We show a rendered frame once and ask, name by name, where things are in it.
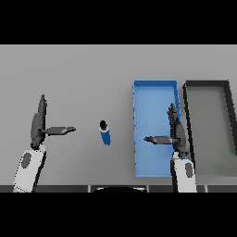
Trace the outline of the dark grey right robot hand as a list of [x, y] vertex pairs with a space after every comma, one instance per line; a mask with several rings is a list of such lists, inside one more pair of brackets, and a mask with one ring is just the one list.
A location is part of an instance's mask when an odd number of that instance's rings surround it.
[[148, 136], [143, 139], [152, 144], [171, 144], [173, 150], [178, 153], [178, 157], [185, 157], [188, 155], [186, 135], [174, 104], [170, 104], [167, 114], [170, 136]]

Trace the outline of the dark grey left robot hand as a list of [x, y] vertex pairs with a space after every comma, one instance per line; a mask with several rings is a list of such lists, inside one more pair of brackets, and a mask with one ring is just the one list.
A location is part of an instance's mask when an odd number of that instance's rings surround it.
[[76, 130], [75, 127], [46, 127], [47, 101], [43, 94], [40, 98], [38, 110], [31, 122], [31, 149], [39, 150], [45, 136], [62, 136]]

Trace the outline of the blue bin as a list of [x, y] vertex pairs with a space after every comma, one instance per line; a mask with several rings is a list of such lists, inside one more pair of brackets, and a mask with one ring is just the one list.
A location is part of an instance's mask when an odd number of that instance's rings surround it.
[[135, 176], [137, 178], [170, 177], [171, 144], [152, 144], [149, 136], [170, 136], [168, 108], [176, 106], [179, 119], [181, 107], [176, 80], [134, 80], [133, 143]]

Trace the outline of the dark grey bin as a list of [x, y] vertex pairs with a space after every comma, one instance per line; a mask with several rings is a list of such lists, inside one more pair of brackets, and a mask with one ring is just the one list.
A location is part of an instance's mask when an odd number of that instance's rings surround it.
[[237, 177], [237, 119], [230, 82], [186, 81], [182, 89], [196, 174]]

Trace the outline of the blue pipe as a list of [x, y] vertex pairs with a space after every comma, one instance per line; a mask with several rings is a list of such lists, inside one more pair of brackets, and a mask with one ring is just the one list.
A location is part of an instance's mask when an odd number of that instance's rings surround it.
[[99, 128], [102, 141], [104, 145], [110, 145], [110, 133], [109, 133], [109, 128], [108, 125], [104, 120], [100, 121], [100, 128]]

